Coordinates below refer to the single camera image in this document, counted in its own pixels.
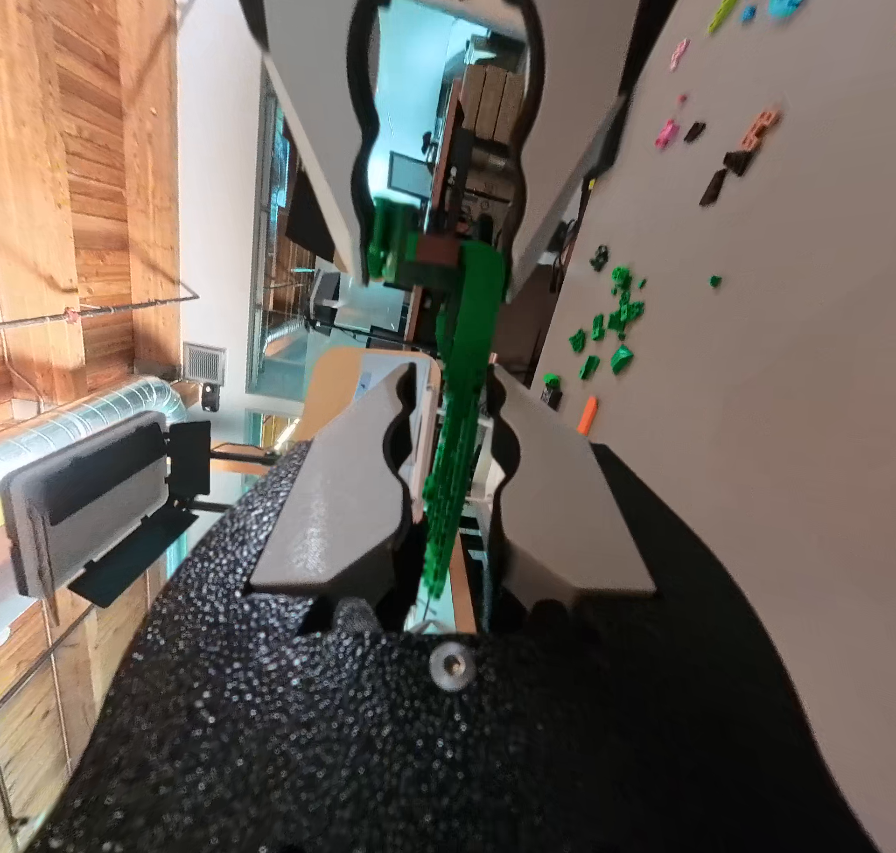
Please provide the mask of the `black computer monitor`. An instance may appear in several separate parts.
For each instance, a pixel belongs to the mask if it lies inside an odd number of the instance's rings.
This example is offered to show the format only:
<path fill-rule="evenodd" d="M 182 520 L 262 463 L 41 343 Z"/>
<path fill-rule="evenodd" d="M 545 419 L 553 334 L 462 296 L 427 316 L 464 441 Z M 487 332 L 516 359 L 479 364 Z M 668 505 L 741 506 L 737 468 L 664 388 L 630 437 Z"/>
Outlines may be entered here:
<path fill-rule="evenodd" d="M 420 201 L 432 195 L 433 171 L 426 161 L 391 151 L 387 173 L 387 189 Z"/>

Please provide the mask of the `pile of green bricks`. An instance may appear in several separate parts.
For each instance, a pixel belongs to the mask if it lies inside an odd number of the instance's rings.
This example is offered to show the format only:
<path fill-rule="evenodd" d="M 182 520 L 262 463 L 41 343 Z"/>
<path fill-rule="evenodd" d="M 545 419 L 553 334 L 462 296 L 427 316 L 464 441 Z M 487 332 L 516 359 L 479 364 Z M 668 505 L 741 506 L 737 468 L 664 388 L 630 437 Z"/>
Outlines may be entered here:
<path fill-rule="evenodd" d="M 646 278 L 628 264 L 616 264 L 606 278 L 607 296 L 585 319 L 571 326 L 567 346 L 580 358 L 578 377 L 583 381 L 595 376 L 606 365 L 614 377 L 624 374 L 633 364 L 633 330 L 644 319 L 643 299 Z"/>

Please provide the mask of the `salmon toy brick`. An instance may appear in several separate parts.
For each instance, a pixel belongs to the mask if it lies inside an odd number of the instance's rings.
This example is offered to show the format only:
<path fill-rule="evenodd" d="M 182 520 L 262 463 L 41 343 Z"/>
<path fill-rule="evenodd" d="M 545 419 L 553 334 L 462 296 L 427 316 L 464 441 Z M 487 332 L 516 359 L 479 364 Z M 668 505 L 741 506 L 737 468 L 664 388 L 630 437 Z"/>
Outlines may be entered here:
<path fill-rule="evenodd" d="M 780 108 L 771 108 L 760 112 L 752 124 L 749 125 L 741 140 L 740 149 L 749 153 L 757 151 L 768 132 L 778 125 L 781 118 L 782 111 Z"/>

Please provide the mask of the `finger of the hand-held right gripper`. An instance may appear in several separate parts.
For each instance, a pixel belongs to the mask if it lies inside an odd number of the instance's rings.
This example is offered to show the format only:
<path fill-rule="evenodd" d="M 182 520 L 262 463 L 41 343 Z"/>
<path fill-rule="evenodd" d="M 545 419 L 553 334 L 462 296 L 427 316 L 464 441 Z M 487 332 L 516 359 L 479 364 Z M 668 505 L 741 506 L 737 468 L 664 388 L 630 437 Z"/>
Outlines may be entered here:
<path fill-rule="evenodd" d="M 506 0 L 521 13 L 529 50 L 509 150 L 517 190 L 502 240 L 506 297 L 532 275 L 623 97 L 620 84 L 642 0 Z"/>
<path fill-rule="evenodd" d="M 335 250 L 366 285 L 375 211 L 367 165 L 379 131 L 369 55 L 377 6 L 263 0 L 263 7 L 266 67 Z"/>

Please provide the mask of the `green brick plant model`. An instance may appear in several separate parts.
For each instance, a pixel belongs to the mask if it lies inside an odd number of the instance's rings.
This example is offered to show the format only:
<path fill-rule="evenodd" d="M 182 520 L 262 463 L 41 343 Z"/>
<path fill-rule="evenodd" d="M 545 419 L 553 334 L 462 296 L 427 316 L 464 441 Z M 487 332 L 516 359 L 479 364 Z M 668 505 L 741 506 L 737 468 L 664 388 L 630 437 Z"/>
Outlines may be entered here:
<path fill-rule="evenodd" d="M 376 198 L 365 256 L 369 279 L 443 295 L 434 333 L 442 361 L 444 418 L 422 495 L 427 517 L 422 583 L 427 595 L 438 599 L 471 476 L 479 401 L 507 286 L 507 263 L 488 243 L 421 234 L 415 228 L 418 217 L 409 204 Z"/>

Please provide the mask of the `black square panel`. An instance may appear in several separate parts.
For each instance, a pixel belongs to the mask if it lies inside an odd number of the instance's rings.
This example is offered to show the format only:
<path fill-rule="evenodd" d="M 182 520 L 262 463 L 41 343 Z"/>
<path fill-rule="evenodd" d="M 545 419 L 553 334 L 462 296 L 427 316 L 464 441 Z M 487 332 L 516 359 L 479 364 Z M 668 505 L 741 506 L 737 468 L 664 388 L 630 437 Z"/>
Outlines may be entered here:
<path fill-rule="evenodd" d="M 334 264 L 335 244 L 303 168 L 297 170 L 289 201 L 286 238 L 316 258 Z"/>

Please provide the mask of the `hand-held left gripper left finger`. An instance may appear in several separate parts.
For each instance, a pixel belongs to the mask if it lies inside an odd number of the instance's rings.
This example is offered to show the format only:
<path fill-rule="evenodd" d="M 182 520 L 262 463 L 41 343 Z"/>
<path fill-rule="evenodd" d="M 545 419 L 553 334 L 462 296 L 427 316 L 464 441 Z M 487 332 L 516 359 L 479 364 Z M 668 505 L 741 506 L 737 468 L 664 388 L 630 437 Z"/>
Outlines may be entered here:
<path fill-rule="evenodd" d="M 412 452 L 417 367 L 403 363 L 313 438 L 249 587 L 299 598 L 380 600 L 411 522 L 399 469 Z"/>

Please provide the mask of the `grey desk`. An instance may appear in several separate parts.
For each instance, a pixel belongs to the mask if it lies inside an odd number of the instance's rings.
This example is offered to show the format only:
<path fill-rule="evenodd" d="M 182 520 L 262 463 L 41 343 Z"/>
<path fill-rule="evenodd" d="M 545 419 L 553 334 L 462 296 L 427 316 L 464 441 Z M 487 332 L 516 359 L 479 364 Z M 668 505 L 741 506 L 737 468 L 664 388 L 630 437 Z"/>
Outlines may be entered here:
<path fill-rule="evenodd" d="M 591 437 L 728 569 L 841 792 L 894 851 L 894 0 L 805 0 L 708 36 L 719 2 L 678 0 L 658 37 L 539 371 L 564 377 L 573 426 L 597 396 Z M 782 118 L 745 175 L 700 208 L 771 108 Z M 670 118 L 678 139 L 658 151 Z M 686 144 L 695 121 L 707 128 Z M 567 336 L 616 264 L 647 279 L 633 364 L 583 381 Z"/>

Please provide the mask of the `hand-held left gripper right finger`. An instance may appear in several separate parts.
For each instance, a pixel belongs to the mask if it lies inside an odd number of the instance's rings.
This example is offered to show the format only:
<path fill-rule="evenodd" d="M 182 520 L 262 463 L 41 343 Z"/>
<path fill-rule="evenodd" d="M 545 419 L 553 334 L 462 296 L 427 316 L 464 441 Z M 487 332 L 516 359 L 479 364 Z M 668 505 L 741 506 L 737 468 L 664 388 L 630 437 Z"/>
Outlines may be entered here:
<path fill-rule="evenodd" d="M 491 366 L 491 455 L 503 473 L 492 500 L 489 557 L 521 606 L 599 596 L 651 597 L 656 585 L 588 439 Z"/>

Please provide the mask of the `wall air vent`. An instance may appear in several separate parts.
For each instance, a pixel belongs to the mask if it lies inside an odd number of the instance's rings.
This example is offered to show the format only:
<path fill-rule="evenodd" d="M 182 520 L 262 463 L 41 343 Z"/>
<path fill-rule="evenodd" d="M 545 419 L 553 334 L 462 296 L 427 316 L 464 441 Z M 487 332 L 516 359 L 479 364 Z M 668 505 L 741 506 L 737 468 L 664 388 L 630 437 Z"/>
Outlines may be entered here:
<path fill-rule="evenodd" d="M 183 379 L 203 385 L 223 386 L 227 376 L 226 349 L 197 343 L 183 343 Z"/>

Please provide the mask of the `silver air duct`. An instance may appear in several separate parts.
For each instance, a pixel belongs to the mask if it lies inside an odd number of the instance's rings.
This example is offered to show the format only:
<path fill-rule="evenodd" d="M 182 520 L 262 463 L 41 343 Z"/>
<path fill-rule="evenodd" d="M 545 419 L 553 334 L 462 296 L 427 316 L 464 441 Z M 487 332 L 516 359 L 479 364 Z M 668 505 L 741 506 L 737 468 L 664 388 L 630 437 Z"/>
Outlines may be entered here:
<path fill-rule="evenodd" d="M 1 477 L 143 412 L 167 425 L 187 419 L 184 400 L 159 377 L 138 376 L 2 431 Z"/>

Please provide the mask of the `wooden book stand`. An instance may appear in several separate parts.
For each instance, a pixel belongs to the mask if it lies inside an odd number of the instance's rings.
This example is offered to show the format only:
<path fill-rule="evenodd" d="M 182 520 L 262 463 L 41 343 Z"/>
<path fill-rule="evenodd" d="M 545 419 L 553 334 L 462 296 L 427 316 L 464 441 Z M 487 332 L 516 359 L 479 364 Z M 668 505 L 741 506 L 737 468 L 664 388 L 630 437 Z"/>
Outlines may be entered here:
<path fill-rule="evenodd" d="M 411 455 L 399 475 L 409 488 L 413 520 L 422 520 L 423 486 L 431 471 L 442 426 L 442 366 L 419 352 L 336 347 L 317 361 L 308 384 L 304 410 L 292 430 L 292 443 L 312 439 L 323 427 L 342 414 L 389 374 L 408 365 L 415 366 L 416 407 L 410 418 Z"/>

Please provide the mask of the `black studio light panel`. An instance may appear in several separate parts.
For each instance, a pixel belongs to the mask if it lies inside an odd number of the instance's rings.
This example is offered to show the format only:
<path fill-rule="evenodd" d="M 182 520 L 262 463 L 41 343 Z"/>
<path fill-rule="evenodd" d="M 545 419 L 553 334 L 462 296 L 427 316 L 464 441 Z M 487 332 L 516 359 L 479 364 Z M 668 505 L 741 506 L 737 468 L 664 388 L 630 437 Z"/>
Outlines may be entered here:
<path fill-rule="evenodd" d="M 214 448 L 210 422 L 142 411 L 16 467 L 2 478 L 2 509 L 18 591 L 54 624 L 64 589 L 109 607 L 201 513 L 230 509 L 208 500 L 215 461 L 264 473 L 279 457 Z"/>

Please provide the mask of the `stack of cardboard boxes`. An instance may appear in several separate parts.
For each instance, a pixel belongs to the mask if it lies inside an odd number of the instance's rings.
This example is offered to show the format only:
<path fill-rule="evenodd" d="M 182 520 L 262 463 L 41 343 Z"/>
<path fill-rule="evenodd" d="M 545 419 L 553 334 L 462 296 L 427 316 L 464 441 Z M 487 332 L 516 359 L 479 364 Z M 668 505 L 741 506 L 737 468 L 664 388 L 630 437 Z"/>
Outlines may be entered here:
<path fill-rule="evenodd" d="M 466 66 L 462 77 L 462 127 L 479 140 L 508 145 L 525 91 L 525 75 L 493 64 Z"/>

